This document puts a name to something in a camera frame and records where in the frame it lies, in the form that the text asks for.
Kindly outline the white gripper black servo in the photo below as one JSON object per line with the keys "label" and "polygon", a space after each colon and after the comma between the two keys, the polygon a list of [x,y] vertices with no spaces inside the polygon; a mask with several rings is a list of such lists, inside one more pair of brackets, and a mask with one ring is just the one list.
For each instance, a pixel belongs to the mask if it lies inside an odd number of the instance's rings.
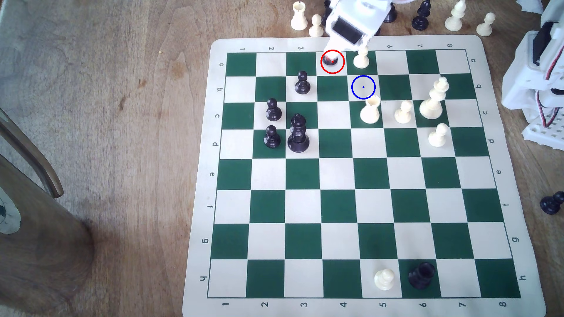
{"label": "white gripper black servo", "polygon": [[325,21],[326,72],[338,73],[345,65],[344,51],[367,47],[391,10],[392,1],[330,1]]}

